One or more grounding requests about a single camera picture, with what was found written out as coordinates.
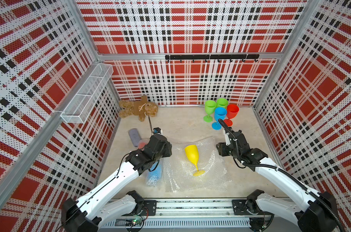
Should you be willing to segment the pink glass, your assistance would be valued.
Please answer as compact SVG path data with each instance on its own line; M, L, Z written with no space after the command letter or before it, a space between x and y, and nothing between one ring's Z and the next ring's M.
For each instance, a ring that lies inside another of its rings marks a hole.
M149 138L141 139L138 144L138 149L143 149L145 145L148 144Z

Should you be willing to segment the green wine glass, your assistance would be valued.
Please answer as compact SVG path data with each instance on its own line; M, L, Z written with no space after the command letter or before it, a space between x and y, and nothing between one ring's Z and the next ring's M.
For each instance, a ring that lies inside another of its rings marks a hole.
M217 101L217 108L224 108L227 109L229 102L225 98L219 98Z
M204 103L204 110L205 110L206 116L203 117L203 120L205 122L210 123L213 121L213 118L211 115L214 113L216 107L217 107L217 103L213 100L208 100Z

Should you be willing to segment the bubble wrap sheet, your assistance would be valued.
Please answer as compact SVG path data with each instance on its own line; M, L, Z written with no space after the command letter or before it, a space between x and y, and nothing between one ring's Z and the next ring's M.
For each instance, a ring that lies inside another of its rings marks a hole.
M172 155L163 161L166 192L184 192L197 189L227 191L231 177L216 149L214 137L195 142L172 141ZM193 164L186 155L187 147L196 147L199 158Z

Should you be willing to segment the red glass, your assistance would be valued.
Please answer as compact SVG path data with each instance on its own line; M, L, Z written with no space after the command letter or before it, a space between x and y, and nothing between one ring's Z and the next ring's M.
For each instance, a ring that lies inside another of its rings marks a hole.
M232 119L237 116L239 113L240 108L235 105L235 104L229 104L227 106L227 114L226 114L226 119L224 119L225 124L228 127L231 127L233 125Z

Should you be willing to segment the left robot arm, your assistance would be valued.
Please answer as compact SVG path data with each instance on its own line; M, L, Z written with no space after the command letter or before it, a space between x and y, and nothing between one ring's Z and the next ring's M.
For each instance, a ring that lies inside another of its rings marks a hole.
M67 199L61 210L61 226L67 232L97 232L125 215L139 215L143 198L134 190L116 201L112 198L126 185L150 170L161 158L170 157L172 145L160 133L153 134L143 148L125 155L119 168L106 180L77 200Z

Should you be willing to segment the light blue glass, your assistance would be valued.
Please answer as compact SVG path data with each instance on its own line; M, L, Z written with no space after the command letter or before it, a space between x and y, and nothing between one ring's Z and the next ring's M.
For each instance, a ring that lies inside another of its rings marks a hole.
M227 109L223 107L217 107L215 109L215 113L214 113L215 122L212 123L212 128L214 130L220 130L222 128L222 125L219 122L219 120L224 120L226 115L227 115Z

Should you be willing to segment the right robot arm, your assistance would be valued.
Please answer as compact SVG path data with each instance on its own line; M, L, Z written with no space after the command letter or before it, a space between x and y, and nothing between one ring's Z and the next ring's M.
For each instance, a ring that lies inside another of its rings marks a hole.
M218 122L225 135L225 142L216 145L219 155L231 156L238 168L249 168L265 177L291 199L290 202L281 200L257 189L246 198L250 214L269 212L290 221L303 232L332 232L336 228L344 231L332 194L320 192L299 181L280 168L265 152L250 148L242 131L233 131L221 119Z

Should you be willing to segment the yellow glass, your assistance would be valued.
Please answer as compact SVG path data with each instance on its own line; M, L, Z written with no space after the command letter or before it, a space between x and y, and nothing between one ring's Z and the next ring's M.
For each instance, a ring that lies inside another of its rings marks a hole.
M193 174L194 177L199 177L205 173L204 170L198 168L199 152L196 145L189 145L185 147L185 154L187 159L195 166L196 172Z

